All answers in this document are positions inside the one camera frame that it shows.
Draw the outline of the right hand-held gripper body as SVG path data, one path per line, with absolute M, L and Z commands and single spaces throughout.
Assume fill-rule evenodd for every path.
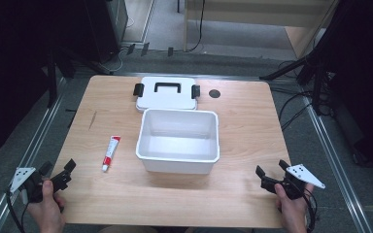
M 278 183 L 284 188 L 287 197 L 291 200 L 301 198 L 304 195 L 304 188 L 307 183 L 318 188 L 325 188 L 325 184 L 322 183 L 303 164 L 289 166 L 284 172 L 285 175 L 282 181 L 278 181 L 265 175 L 265 177 L 261 179 L 260 187 L 271 193 L 276 193 L 275 184 Z

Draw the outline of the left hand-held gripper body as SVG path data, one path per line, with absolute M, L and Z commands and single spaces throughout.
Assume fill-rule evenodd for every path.
M 39 170 L 34 167 L 17 168 L 10 186 L 10 192 L 14 194 L 18 190 L 21 193 L 23 204 L 41 202 L 43 200 L 44 176 L 48 171 L 47 168 Z M 71 171 L 67 169 L 52 177 L 53 192 L 64 190 L 71 180 Z

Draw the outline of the white and red tube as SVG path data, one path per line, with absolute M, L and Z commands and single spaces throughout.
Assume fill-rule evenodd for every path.
M 117 136 L 117 135 L 112 136 L 110 138 L 109 145 L 107 147 L 107 150 L 106 150 L 103 162 L 102 162 L 102 171 L 103 172 L 108 171 L 108 169 L 109 169 L 109 167 L 112 163 L 115 151 L 116 151 L 116 149 L 119 145 L 120 139 L 121 139 L 121 136 Z

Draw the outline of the white plastic storage box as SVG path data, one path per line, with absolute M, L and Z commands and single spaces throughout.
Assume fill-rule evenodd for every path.
M 136 155 L 150 172 L 209 174 L 220 159 L 218 115 L 211 111 L 145 110 Z

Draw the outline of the person's right hand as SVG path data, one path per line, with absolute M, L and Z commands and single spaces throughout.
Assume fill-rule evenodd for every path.
M 283 227 L 288 233 L 307 233 L 307 203 L 303 198 L 289 199 L 280 184 L 275 185 L 276 207 L 281 211 Z

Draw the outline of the person's left hand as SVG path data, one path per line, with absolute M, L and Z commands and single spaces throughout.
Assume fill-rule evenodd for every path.
M 63 233 L 66 219 L 60 209 L 65 207 L 66 200 L 53 192 L 50 180 L 43 182 L 42 194 L 43 200 L 29 204 L 27 212 L 37 223 L 40 233 Z

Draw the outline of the black metal stand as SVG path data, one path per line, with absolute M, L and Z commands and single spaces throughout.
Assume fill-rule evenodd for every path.
M 64 78 L 73 78 L 76 73 L 76 69 L 72 64 L 73 60 L 78 61 L 96 74 L 108 75 L 108 72 L 105 69 L 102 69 L 99 65 L 93 64 L 72 50 L 60 46 L 51 47 L 47 52 L 47 72 L 49 78 L 50 98 L 48 103 L 49 108 L 54 105 L 55 100 L 58 97 L 56 70 L 59 70 Z

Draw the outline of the black tripod stand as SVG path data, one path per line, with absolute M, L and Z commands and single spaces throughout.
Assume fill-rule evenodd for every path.
M 263 81 L 273 81 L 283 76 L 284 74 L 295 70 L 298 67 L 302 67 L 296 80 L 299 85 L 306 85 L 310 80 L 314 80 L 312 106 L 316 114 L 318 116 L 322 116 L 323 111 L 320 109 L 320 105 L 322 83 L 325 75 L 326 58 L 327 52 L 325 51 L 324 46 L 316 46 L 307 55 L 299 58 L 298 60 L 290 63 L 290 65 L 287 65 L 272 74 L 260 77 L 260 79 Z

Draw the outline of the black curtain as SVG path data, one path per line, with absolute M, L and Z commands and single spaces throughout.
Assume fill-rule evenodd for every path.
M 336 119 L 356 161 L 373 165 L 373 0 L 339 0 L 322 41 Z
M 78 0 L 0 0 L 0 148 L 51 87 L 43 71 Z

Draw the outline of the black cabinet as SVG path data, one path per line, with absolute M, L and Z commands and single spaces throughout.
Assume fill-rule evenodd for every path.
M 128 22 L 125 0 L 84 0 L 96 59 L 105 63 L 121 49 Z

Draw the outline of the light wooden furniture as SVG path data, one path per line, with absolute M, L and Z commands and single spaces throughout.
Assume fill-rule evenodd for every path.
M 297 58 L 322 28 L 331 21 L 340 0 L 184 0 L 184 50 L 187 49 L 187 22 L 200 19 L 284 26 Z

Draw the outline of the metal floor rail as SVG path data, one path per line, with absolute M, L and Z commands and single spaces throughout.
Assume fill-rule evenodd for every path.
M 61 105 L 67 84 L 65 78 L 58 79 L 55 88 L 57 96 L 52 105 L 47 107 L 47 95 L 44 95 L 0 149 L 0 232 L 6 221 L 18 232 L 10 207 L 17 205 L 19 192 L 12 194 L 8 190 L 17 168 L 34 167 L 35 160 L 40 159 L 39 151 Z
M 333 143 L 327 133 L 327 130 L 324 126 L 322 118 L 320 116 L 317 116 L 317 114 L 315 113 L 312 107 L 312 98 L 303 97 L 303 102 L 308 109 L 308 115 L 320 139 L 326 159 L 328 160 L 332 174 L 334 175 L 334 178 L 337 181 L 338 187 L 340 188 L 340 191 L 346 203 L 347 209 L 355 224 L 357 233 L 373 233 L 373 227 L 339 159 L 337 150 L 333 146 Z

